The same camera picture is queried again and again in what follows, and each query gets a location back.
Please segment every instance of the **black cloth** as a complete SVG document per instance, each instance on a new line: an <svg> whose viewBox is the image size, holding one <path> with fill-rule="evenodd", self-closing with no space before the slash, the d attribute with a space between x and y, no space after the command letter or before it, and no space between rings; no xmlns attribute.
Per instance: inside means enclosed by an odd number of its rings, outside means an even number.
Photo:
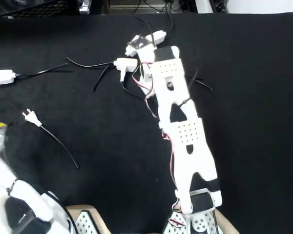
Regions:
<svg viewBox="0 0 293 234"><path fill-rule="evenodd" d="M170 28L165 14L141 18L154 31ZM161 46L177 45L187 75L198 67L213 88L195 83L191 95L215 158L220 211L241 233L293 233L293 14L173 20L175 30ZM133 15L0 20L0 69L33 73L66 56L112 62L139 33L148 29ZM65 205L95 206L114 233L160 232L175 196L170 145L158 121L124 92L118 71L92 92L102 70L69 70L0 87L11 166ZM66 143L79 170L56 141L23 120L26 108Z"/></svg>

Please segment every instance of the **black basket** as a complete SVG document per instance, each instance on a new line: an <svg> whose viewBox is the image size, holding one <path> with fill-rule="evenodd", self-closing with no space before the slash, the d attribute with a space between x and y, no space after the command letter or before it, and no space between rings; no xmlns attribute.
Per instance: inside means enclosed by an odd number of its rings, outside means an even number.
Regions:
<svg viewBox="0 0 293 234"><path fill-rule="evenodd" d="M79 14L78 0L52 0L47 3L27 8L23 6L23 9L0 14L0 18L15 19L77 14Z"/></svg>

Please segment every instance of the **white power adapter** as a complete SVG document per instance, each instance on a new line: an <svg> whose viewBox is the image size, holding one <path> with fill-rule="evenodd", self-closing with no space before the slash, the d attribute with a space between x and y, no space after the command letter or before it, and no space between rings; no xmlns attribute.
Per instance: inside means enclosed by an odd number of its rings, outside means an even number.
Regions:
<svg viewBox="0 0 293 234"><path fill-rule="evenodd" d="M12 70L0 70L0 85L14 82L16 74Z"/></svg>

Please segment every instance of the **white robotic limb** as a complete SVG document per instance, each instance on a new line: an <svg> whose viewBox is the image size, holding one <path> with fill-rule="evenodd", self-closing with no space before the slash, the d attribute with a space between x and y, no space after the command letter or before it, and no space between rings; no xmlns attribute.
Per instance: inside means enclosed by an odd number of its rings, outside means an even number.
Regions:
<svg viewBox="0 0 293 234"><path fill-rule="evenodd" d="M5 128L6 126L0 123L0 153L4 153ZM18 233L9 227L5 213L4 206L9 197L24 201L36 218L45 223L49 222L51 228L48 234L74 233L69 231L67 215L61 206L46 194L40 195L28 183L18 179L0 157L0 233L2 234Z"/></svg>
<svg viewBox="0 0 293 234"><path fill-rule="evenodd" d="M185 72L179 58L179 49L176 46L157 49L156 45L164 41L166 33L158 31L153 35L155 44L152 44L150 35L142 39L138 35L135 36L126 48L126 55L132 57L138 54L141 61L140 66L143 66L144 70L144 74L141 74L139 80L140 87L147 98L156 95L159 127L173 146L175 193L183 218L185 218L184 223L176 225L177 228L181 228L184 224L186 233L189 234L191 220L192 227L194 227L199 218L204 221L204 224L200 224L199 232L208 230L208 233L213 233L213 228L208 229L210 222L207 222L207 219L210 219L209 212L222 204L222 197L214 159L206 142L202 119L198 117L194 102L188 92ZM180 107L187 120L170 121L173 104ZM206 181L207 188L190 192L192 177L195 173ZM202 202L206 204L208 197L211 204L201 207L200 204Z"/></svg>

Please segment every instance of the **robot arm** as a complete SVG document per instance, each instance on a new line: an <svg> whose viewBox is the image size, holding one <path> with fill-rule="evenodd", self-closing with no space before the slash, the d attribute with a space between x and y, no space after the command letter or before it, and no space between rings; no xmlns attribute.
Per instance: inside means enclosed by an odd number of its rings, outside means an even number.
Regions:
<svg viewBox="0 0 293 234"><path fill-rule="evenodd" d="M137 35L127 46L126 55L138 55L140 66L144 69L139 83L146 87L141 89L147 98L153 95L157 98L159 127L173 146L176 196L180 201L182 213L189 215L198 212L193 209L190 195L191 181L195 173L207 182L207 192L213 202L213 206L208 210L214 210L222 204L214 159L206 142L202 119L199 118L188 92L179 49L176 46L156 48L158 42L164 41L165 36L165 32L155 32L157 43L153 45L150 39L143 40L144 38ZM187 120L170 121L173 104L180 107Z"/></svg>

